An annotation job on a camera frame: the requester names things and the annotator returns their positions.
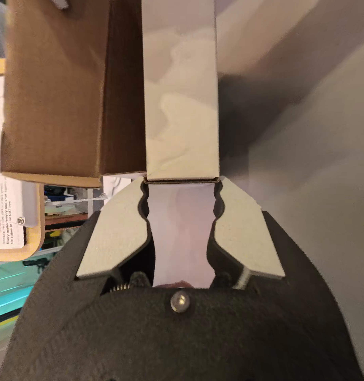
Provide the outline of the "printed instruction sheet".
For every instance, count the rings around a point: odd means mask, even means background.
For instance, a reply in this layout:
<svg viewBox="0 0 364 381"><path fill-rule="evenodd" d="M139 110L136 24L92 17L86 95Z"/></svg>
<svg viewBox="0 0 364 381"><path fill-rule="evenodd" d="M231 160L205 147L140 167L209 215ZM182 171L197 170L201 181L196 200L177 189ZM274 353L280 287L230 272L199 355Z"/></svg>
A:
<svg viewBox="0 0 364 381"><path fill-rule="evenodd" d="M0 158L4 124L4 76L0 76ZM22 211L22 185L0 172L0 250L20 249L25 244L24 227L17 223Z"/></svg>

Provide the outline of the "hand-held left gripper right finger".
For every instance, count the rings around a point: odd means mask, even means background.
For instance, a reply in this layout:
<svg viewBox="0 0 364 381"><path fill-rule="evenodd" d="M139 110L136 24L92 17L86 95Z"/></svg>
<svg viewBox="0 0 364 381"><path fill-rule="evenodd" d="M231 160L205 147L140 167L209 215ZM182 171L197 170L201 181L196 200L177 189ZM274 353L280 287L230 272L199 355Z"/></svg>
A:
<svg viewBox="0 0 364 381"><path fill-rule="evenodd" d="M261 207L245 191L221 176L207 260L215 272L211 288L245 289L251 276L283 279L280 262Z"/></svg>

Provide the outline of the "white cardboard box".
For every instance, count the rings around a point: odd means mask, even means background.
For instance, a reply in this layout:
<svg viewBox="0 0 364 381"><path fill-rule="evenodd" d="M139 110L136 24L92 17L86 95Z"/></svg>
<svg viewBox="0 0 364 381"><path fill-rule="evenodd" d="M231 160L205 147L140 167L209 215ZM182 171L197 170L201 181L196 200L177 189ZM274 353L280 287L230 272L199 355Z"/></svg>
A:
<svg viewBox="0 0 364 381"><path fill-rule="evenodd" d="M217 179L214 1L63 2L8 1L2 174Z"/></svg>

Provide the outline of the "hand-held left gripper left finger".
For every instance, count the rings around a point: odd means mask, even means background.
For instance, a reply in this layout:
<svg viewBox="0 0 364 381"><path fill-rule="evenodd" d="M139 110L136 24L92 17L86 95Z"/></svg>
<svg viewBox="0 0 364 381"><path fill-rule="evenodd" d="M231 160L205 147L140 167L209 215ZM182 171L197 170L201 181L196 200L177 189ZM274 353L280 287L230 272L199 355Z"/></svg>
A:
<svg viewBox="0 0 364 381"><path fill-rule="evenodd" d="M107 275L128 282L135 272L154 280L155 245L147 219L149 188L138 177L102 208L84 252L77 278Z"/></svg>

